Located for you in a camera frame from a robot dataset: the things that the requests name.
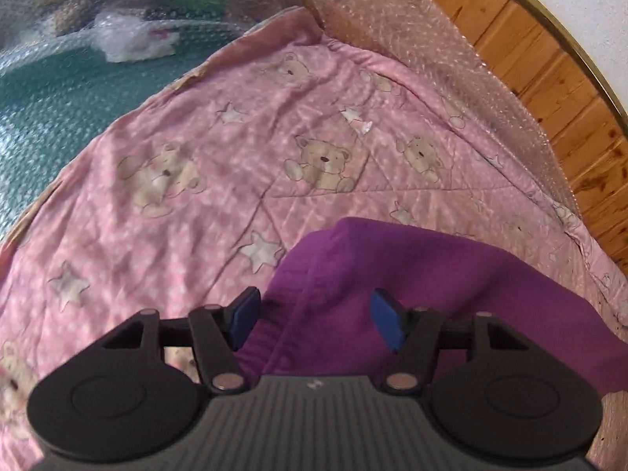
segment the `plastic bag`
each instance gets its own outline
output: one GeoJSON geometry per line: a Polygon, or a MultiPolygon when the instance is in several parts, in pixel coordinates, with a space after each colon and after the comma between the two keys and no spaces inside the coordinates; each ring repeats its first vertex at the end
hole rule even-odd
{"type": "Polygon", "coordinates": [[[93,46],[105,53],[107,62],[136,62],[173,55],[179,34],[159,22],[134,15],[101,12],[93,24],[93,46]]]}

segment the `teddy bear print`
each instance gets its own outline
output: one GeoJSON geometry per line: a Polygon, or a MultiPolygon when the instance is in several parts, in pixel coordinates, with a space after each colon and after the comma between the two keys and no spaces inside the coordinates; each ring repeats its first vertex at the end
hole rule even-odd
{"type": "Polygon", "coordinates": [[[26,403],[37,376],[17,352],[15,344],[4,342],[0,357],[0,420],[17,439],[27,439],[26,403]]]}
{"type": "Polygon", "coordinates": [[[456,129],[462,129],[465,127],[465,121],[463,119],[464,113],[454,106],[448,99],[441,96],[443,101],[443,108],[448,117],[448,122],[452,127],[456,129]]]}
{"type": "Polygon", "coordinates": [[[617,319],[621,322],[622,326],[626,326],[626,319],[628,319],[628,298],[620,301],[618,306],[617,319]]]}
{"type": "Polygon", "coordinates": [[[345,164],[351,160],[351,152],[322,140],[296,136],[301,149],[301,160],[287,159],[284,170],[293,181],[305,180],[318,190],[348,193],[356,186],[351,177],[342,176],[345,164]]]}
{"type": "Polygon", "coordinates": [[[170,214],[173,208],[167,198],[174,198],[186,189],[192,193],[205,190],[205,180],[198,168],[181,145],[173,142],[164,144],[146,162],[136,155],[125,157],[117,167],[117,176],[128,184],[137,212],[146,218],[170,214]]]}
{"type": "Polygon", "coordinates": [[[537,205],[543,205],[545,203],[545,196],[541,190],[533,190],[526,192],[526,196],[529,200],[533,201],[537,205]]]}
{"type": "Polygon", "coordinates": [[[363,69],[360,71],[360,77],[364,81],[372,83],[375,89],[380,92],[390,93],[392,95],[401,95],[401,87],[394,81],[391,81],[384,76],[363,69]]]}
{"type": "Polygon", "coordinates": [[[436,173],[437,168],[443,167],[443,162],[438,158],[436,148],[425,138],[414,137],[405,144],[397,139],[397,152],[406,158],[406,161],[429,182],[437,183],[440,179],[436,173]]]}
{"type": "Polygon", "coordinates": [[[394,211],[390,213],[390,217],[397,220],[402,225],[414,224],[414,218],[412,217],[412,213],[397,200],[394,201],[394,211]]]}
{"type": "Polygon", "coordinates": [[[482,212],[486,212],[486,204],[480,198],[477,198],[477,196],[475,196],[471,190],[469,190],[469,199],[471,200],[471,202],[475,206],[475,210],[479,214],[481,214],[482,212]]]}
{"type": "Polygon", "coordinates": [[[504,228],[514,238],[509,251],[520,259],[529,261],[534,256],[534,252],[528,247],[528,243],[534,239],[534,236],[525,220],[514,216],[511,220],[505,221],[504,228]]]}
{"type": "Polygon", "coordinates": [[[578,226],[578,217],[576,214],[567,209],[567,207],[556,202],[552,203],[552,207],[565,228],[573,230],[578,226]]]}
{"type": "Polygon", "coordinates": [[[472,149],[471,155],[476,161],[480,161],[480,162],[486,161],[489,165],[491,165],[496,170],[504,169],[504,164],[502,163],[502,160],[499,158],[498,153],[496,153],[495,155],[481,155],[481,153],[479,153],[477,150],[472,149]]]}
{"type": "Polygon", "coordinates": [[[610,274],[608,274],[608,272],[604,273],[604,276],[602,277],[601,282],[602,282],[602,285],[604,285],[604,288],[607,290],[607,292],[609,292],[612,281],[610,279],[610,274]]]}
{"type": "Polygon", "coordinates": [[[164,361],[181,370],[186,376],[196,383],[200,382],[199,370],[190,347],[165,347],[164,361]]]}
{"type": "Polygon", "coordinates": [[[263,74],[275,83],[294,86],[304,81],[310,71],[295,53],[286,53],[281,61],[263,69],[263,74]]]}

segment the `pink blanket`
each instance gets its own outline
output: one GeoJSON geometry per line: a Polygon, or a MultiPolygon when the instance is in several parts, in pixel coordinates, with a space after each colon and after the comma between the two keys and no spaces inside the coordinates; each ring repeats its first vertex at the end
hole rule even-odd
{"type": "Polygon", "coordinates": [[[500,246],[626,340],[626,279],[583,223],[464,108],[304,9],[115,121],[57,182],[0,250],[2,469],[39,455],[23,410],[38,377],[141,308],[177,317],[264,291],[287,250],[341,217],[500,246]]]}

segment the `star print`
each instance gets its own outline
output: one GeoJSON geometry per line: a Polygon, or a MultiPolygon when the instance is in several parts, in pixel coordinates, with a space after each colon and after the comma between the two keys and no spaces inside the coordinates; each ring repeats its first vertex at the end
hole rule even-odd
{"type": "Polygon", "coordinates": [[[414,223],[414,218],[409,211],[407,211],[403,206],[400,205],[398,201],[394,203],[396,210],[391,212],[391,218],[396,219],[402,225],[412,225],[414,223]]]}
{"type": "Polygon", "coordinates": [[[349,122],[351,127],[358,131],[362,136],[365,136],[366,133],[371,130],[371,127],[373,127],[373,122],[364,122],[362,120],[362,115],[360,114],[360,112],[349,106],[345,106],[344,108],[344,110],[340,111],[342,113],[342,116],[347,122],[349,122]]]}
{"type": "Polygon", "coordinates": [[[368,131],[371,130],[371,127],[373,127],[373,122],[364,122],[362,127],[360,127],[360,134],[364,136],[366,133],[368,133],[368,131]]]}
{"type": "Polygon", "coordinates": [[[250,233],[250,236],[253,242],[242,246],[238,251],[250,259],[253,274],[259,271],[263,264],[276,267],[279,259],[275,255],[283,251],[281,244],[265,240],[255,230],[250,233]]]}
{"type": "Polygon", "coordinates": [[[537,205],[540,205],[541,203],[543,203],[543,195],[542,193],[539,193],[538,191],[527,192],[526,196],[537,205]]]}
{"type": "Polygon", "coordinates": [[[484,202],[480,200],[479,198],[476,198],[475,196],[473,196],[473,193],[471,193],[469,196],[471,197],[471,201],[475,205],[475,208],[477,209],[477,211],[482,212],[482,209],[484,208],[484,202]]]}
{"type": "Polygon", "coordinates": [[[223,124],[231,124],[231,122],[244,122],[244,117],[246,116],[246,113],[237,111],[232,103],[227,103],[223,109],[216,111],[216,113],[221,115],[223,124]]]}
{"type": "Polygon", "coordinates": [[[61,311],[65,310],[68,303],[78,307],[83,305],[80,294],[89,287],[89,281],[74,274],[67,262],[62,265],[61,276],[48,280],[48,283],[61,299],[61,311]]]}
{"type": "Polygon", "coordinates": [[[456,237],[464,237],[465,239],[477,240],[477,237],[473,234],[461,234],[460,232],[453,233],[456,237]]]}
{"type": "Polygon", "coordinates": [[[347,122],[351,124],[354,120],[362,120],[360,117],[360,113],[349,106],[345,106],[345,109],[341,111],[342,116],[346,119],[347,122]]]}
{"type": "Polygon", "coordinates": [[[449,123],[452,127],[457,129],[462,129],[465,127],[465,121],[462,119],[463,113],[456,106],[454,106],[449,100],[445,97],[441,96],[443,101],[443,108],[445,112],[449,116],[449,123]]]}
{"type": "Polygon", "coordinates": [[[494,167],[497,168],[498,170],[501,170],[504,165],[501,164],[499,162],[499,156],[496,154],[495,157],[487,157],[486,160],[494,167]]]}

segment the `circular pad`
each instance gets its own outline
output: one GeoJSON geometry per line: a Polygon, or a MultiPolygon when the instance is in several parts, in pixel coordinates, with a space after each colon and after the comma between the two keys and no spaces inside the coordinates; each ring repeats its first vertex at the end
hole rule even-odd
{"type": "Polygon", "coordinates": [[[493,352],[452,370],[433,384],[430,403],[454,441],[512,466],[588,448],[602,420],[588,383],[527,351],[493,352]]]}
{"type": "Polygon", "coordinates": [[[123,462],[169,446],[193,425],[202,396],[184,373],[133,351],[98,354],[70,360],[33,390],[28,419],[45,447],[72,460],[123,462]]]}

